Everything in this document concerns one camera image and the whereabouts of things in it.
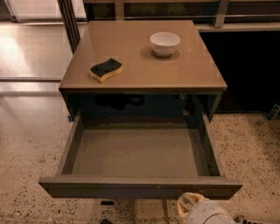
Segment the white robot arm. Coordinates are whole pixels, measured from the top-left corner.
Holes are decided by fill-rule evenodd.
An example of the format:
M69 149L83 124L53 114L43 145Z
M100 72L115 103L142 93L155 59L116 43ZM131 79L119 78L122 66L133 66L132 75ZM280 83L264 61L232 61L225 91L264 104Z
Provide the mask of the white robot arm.
M215 201L198 193L183 193L177 206L183 224L237 224Z

